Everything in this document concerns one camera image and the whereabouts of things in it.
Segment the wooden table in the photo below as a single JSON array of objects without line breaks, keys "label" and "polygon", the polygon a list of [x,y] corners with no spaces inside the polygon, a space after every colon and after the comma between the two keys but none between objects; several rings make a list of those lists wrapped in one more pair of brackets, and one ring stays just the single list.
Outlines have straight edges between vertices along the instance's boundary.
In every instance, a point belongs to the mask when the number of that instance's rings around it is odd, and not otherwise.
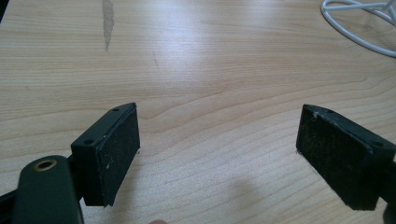
[{"label": "wooden table", "polygon": [[[395,143],[394,58],[337,33],[320,1],[111,1],[9,2],[0,194],[27,163],[70,155],[108,109],[136,102],[139,154],[113,207],[82,203],[86,223],[382,223],[382,200],[349,209],[295,140],[312,104]],[[395,28],[357,15],[338,18],[395,48]]]}]

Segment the wood grain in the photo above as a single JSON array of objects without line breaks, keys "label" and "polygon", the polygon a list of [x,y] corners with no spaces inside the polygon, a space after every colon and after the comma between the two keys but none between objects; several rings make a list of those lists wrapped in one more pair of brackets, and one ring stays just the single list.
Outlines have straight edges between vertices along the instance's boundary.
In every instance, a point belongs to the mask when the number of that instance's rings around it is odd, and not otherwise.
[{"label": "wood grain", "polygon": [[[296,154],[303,104],[396,142],[396,62],[337,33],[320,1],[11,0],[0,25],[0,194],[109,108],[138,107],[140,153],[86,223],[382,223]],[[370,14],[337,15],[396,47]]]}]

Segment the light wood surface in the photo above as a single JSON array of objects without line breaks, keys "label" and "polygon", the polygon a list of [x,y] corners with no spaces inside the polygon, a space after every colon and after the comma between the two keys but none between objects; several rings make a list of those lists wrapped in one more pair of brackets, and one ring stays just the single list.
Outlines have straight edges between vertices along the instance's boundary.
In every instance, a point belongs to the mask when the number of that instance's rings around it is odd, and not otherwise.
[{"label": "light wood surface", "polygon": [[[101,1],[10,0],[0,25],[0,194],[17,187],[24,165],[70,155],[108,109],[136,102],[141,149],[113,207],[82,203],[88,224],[383,222],[382,200],[374,212],[349,209],[295,140],[302,105],[312,104],[396,143],[394,58],[337,33],[320,1],[111,2],[105,51]],[[394,27],[354,15],[338,19],[396,47]]]}]

